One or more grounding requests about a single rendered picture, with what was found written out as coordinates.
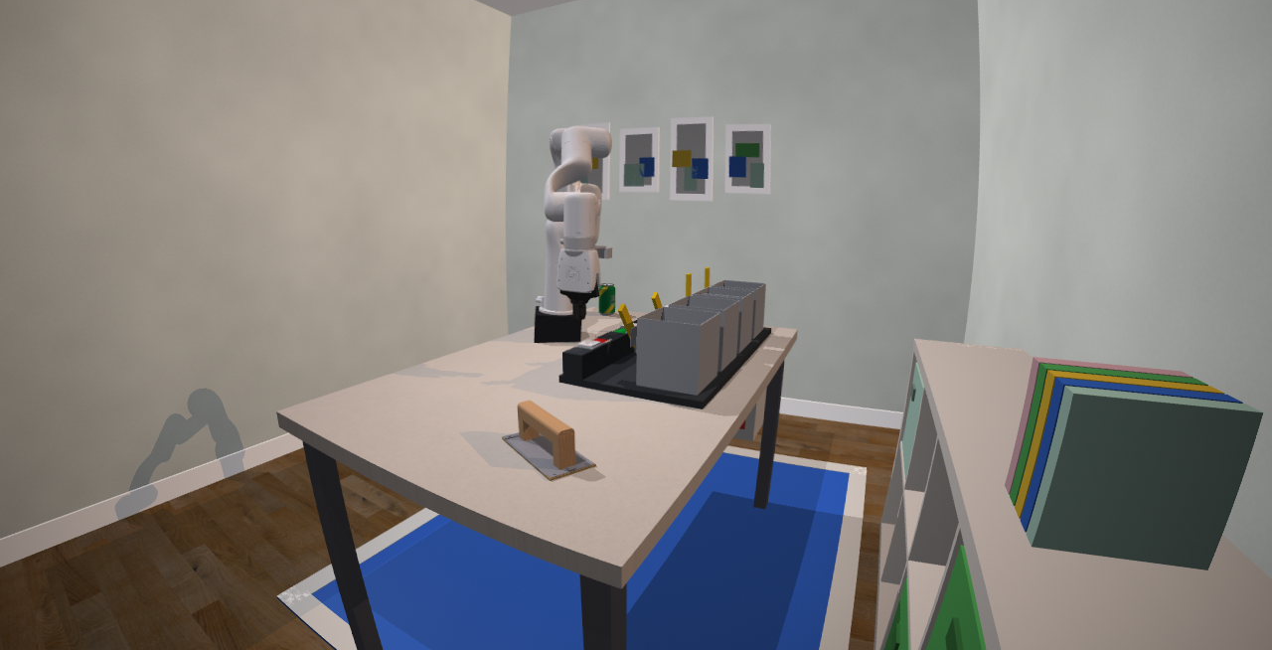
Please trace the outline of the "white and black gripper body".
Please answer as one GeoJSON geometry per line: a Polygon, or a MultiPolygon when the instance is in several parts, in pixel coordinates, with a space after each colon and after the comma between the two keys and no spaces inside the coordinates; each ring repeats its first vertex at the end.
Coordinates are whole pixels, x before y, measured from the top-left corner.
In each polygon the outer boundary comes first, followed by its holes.
{"type": "Polygon", "coordinates": [[[569,293],[591,293],[598,282],[600,265],[595,248],[561,248],[557,265],[557,287],[569,293]]]}

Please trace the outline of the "sanding float with wooden handle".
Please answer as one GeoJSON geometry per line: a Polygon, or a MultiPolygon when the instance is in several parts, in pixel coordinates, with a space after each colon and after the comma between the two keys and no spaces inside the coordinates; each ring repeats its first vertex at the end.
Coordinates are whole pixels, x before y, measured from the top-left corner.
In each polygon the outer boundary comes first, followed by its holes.
{"type": "Polygon", "coordinates": [[[518,403],[518,421],[519,432],[505,434],[502,440],[547,480],[597,467],[575,450],[575,429],[532,401],[518,403]]]}

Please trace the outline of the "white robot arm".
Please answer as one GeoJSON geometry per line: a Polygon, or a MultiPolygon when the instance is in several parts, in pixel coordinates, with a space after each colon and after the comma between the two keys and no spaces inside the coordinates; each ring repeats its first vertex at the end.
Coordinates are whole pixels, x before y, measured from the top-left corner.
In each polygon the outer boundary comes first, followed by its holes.
{"type": "Polygon", "coordinates": [[[544,184],[546,282],[544,296],[536,298],[542,304],[538,309],[541,313],[572,315],[569,296],[560,295],[557,287],[561,248],[597,248],[598,257],[612,257],[612,247],[595,245],[600,226],[600,190],[598,184],[580,183],[591,173],[591,158],[611,155],[611,148],[612,139],[607,128],[570,126],[555,128],[550,135],[555,172],[544,184]]]}

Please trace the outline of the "green drink can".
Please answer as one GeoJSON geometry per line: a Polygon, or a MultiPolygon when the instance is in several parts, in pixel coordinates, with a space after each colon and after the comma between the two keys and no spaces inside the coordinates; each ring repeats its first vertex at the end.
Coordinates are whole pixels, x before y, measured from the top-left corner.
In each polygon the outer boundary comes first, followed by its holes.
{"type": "Polygon", "coordinates": [[[613,282],[600,282],[599,313],[600,315],[613,315],[616,313],[616,287],[613,282]]]}

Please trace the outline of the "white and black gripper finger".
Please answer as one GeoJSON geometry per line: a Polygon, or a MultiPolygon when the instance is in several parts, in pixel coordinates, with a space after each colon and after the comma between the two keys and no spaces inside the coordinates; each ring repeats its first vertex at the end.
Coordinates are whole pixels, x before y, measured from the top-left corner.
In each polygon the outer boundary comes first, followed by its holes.
{"type": "Polygon", "coordinates": [[[571,304],[572,304],[572,321],[576,321],[577,293],[562,291],[562,289],[561,289],[560,290],[560,295],[569,296],[569,301],[571,301],[571,304]]]}
{"type": "Polygon", "coordinates": [[[591,289],[591,293],[577,293],[576,321],[585,319],[586,301],[589,301],[589,298],[595,298],[595,296],[599,296],[598,280],[595,282],[595,287],[591,289]]]}

